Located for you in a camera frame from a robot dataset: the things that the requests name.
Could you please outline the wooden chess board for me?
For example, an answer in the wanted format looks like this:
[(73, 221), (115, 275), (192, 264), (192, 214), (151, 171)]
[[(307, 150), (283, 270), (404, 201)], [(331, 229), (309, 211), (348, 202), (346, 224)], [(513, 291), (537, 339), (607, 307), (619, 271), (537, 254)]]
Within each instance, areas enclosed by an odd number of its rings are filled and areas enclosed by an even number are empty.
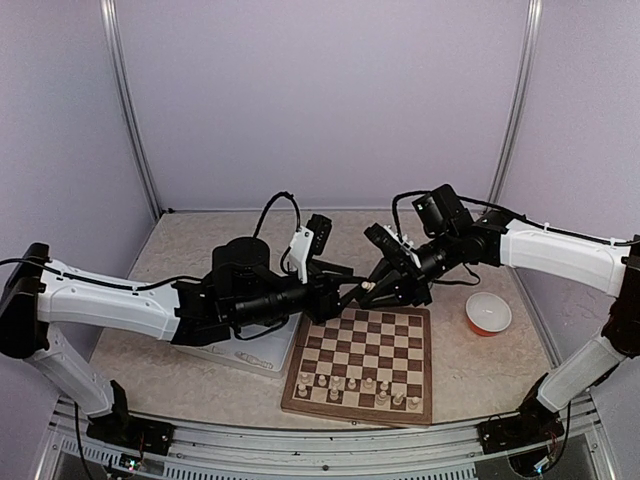
[[(400, 307), (363, 310), (355, 304), (339, 318), (314, 324), (302, 317), (293, 346), (289, 371), (281, 398), (285, 412), (331, 420), (355, 421), (384, 426), (429, 426), (432, 407), (431, 318), (426, 308)], [(325, 375), (326, 387), (318, 385)], [(333, 376), (343, 379), (339, 400), (329, 399)], [(357, 391), (347, 381), (359, 381)], [(366, 378), (374, 380), (371, 391)], [(389, 382), (386, 405), (376, 403), (380, 383)], [(297, 385), (307, 386), (308, 396), (297, 396)], [(402, 392), (400, 406), (393, 396)], [(420, 406), (411, 410), (407, 399), (417, 396)]]

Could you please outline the white plastic divided tray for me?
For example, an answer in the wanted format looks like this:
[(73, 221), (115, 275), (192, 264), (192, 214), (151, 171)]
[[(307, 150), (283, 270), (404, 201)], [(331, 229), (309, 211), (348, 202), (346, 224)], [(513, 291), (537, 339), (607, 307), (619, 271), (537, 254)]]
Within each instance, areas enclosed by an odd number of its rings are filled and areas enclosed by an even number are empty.
[(201, 347), (175, 346), (175, 349), (210, 362), (278, 379), (285, 374), (300, 318), (300, 313), (291, 315), (279, 330), (253, 340), (231, 338)]

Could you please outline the white knight piece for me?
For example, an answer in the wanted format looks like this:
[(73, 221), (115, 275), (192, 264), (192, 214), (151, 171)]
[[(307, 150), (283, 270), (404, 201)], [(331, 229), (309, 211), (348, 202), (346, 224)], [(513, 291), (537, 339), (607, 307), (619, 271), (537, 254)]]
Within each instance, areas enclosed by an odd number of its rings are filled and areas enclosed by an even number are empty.
[(396, 393), (392, 398), (392, 404), (394, 406), (400, 406), (404, 401), (404, 394), (402, 392)]

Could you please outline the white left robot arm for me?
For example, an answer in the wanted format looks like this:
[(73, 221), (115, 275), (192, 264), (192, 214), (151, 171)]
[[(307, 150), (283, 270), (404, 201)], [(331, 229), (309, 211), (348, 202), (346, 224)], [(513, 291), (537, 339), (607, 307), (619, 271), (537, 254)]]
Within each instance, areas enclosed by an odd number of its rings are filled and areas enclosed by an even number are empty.
[(1, 352), (23, 360), (64, 393), (88, 418), (89, 437), (166, 454), (174, 427), (132, 415), (124, 388), (95, 371), (70, 345), (59, 323), (131, 331), (176, 346), (203, 347), (235, 339), (260, 325), (269, 335), (298, 313), (316, 323), (338, 317), (366, 289), (352, 269), (310, 260), (280, 276), (266, 261), (223, 254), (203, 278), (156, 283), (82, 273), (34, 243), (19, 258), (1, 295)]

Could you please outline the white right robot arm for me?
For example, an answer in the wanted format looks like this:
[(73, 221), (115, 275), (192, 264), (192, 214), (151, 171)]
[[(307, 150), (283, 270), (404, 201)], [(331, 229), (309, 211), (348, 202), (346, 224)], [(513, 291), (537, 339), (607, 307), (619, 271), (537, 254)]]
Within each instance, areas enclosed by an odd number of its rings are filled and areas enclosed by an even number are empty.
[(601, 332), (529, 390), (515, 415), (479, 424), (484, 453), (520, 448), (562, 435), (560, 412), (586, 389), (603, 382), (639, 354), (639, 242), (588, 239), (531, 225), (491, 210), (478, 220), (468, 212), (420, 217), (429, 241), (414, 247), (386, 226), (366, 237), (382, 252), (359, 297), (363, 309), (427, 305), (430, 286), (463, 264), (524, 268), (585, 284), (614, 302)]

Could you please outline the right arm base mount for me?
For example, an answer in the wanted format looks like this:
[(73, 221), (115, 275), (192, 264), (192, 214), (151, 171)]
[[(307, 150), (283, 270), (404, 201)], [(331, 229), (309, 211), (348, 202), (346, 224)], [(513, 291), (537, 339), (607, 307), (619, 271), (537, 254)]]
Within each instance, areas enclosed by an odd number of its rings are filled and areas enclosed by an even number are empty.
[(565, 429), (558, 413), (518, 413), (483, 421), (477, 432), (483, 453), (493, 454), (562, 437)]

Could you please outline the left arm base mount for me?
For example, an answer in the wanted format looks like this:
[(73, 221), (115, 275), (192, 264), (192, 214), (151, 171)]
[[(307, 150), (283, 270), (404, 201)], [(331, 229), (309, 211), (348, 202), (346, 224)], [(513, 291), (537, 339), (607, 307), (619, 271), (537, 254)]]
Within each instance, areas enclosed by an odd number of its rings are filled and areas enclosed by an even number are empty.
[(110, 413), (90, 417), (87, 435), (119, 447), (166, 456), (175, 427), (167, 422), (133, 416), (129, 413)]

